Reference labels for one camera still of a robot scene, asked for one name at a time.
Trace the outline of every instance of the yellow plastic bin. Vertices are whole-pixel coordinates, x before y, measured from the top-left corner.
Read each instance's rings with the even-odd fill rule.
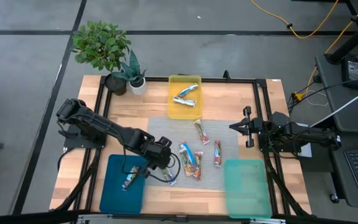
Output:
[[[199,87],[183,97],[185,100],[196,100],[196,106],[191,107],[173,102],[173,97],[179,92],[197,83]],[[199,75],[170,75],[168,81],[168,117],[170,119],[200,119],[202,110],[201,77]]]

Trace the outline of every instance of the concrete floor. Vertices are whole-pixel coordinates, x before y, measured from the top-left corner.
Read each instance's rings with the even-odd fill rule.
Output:
[[[71,30],[80,2],[0,0],[0,29]],[[290,0],[257,2],[294,22],[296,30],[313,30],[331,7],[330,3]],[[339,4],[322,30],[342,30],[349,16],[346,5]],[[88,0],[81,23],[87,20],[113,22],[127,30],[286,30],[284,24],[260,12],[248,0]],[[9,212],[68,38],[67,35],[0,35],[0,141],[5,143],[0,150],[0,215]],[[279,78],[289,96],[306,85],[314,56],[322,54],[336,37],[299,40],[292,36],[129,35],[128,38],[150,76],[190,73],[221,77],[224,70],[229,70],[232,77]],[[53,114],[66,98],[77,96],[82,76],[86,74],[107,72],[77,64],[71,55]],[[316,97],[311,101],[325,103],[326,99]],[[329,112],[328,107],[304,102],[293,110],[291,118],[313,124]],[[24,206],[25,213],[48,210],[63,145],[57,131],[53,116]],[[333,186],[328,175],[304,173],[304,177],[315,215],[358,222],[358,208],[329,201]]]

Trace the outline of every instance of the teal plastic tray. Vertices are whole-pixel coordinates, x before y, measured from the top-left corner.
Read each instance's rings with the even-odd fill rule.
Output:
[[[270,218],[265,165],[261,159],[228,159],[224,164],[226,208],[231,218]]]

